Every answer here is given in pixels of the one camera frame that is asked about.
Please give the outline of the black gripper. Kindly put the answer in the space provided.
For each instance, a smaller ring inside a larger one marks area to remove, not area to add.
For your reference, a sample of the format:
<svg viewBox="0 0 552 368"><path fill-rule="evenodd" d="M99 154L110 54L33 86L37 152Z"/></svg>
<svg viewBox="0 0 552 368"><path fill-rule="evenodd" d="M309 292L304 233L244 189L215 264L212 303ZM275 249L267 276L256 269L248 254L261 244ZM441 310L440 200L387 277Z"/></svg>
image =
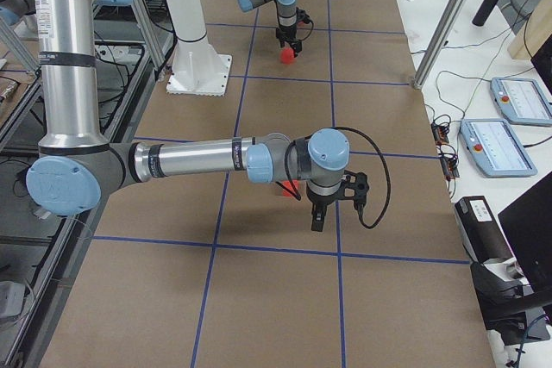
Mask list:
<svg viewBox="0 0 552 368"><path fill-rule="evenodd" d="M279 25L276 27L276 38L279 42L279 47L284 48L285 43L293 43L294 55L298 56L302 52L302 40L297 37L297 25L291 26Z"/></svg>
<svg viewBox="0 0 552 368"><path fill-rule="evenodd" d="M307 190L306 195L312 204L310 229L323 231L324 213L327 211L328 206L338 199L338 193L319 195L313 190Z"/></svg>

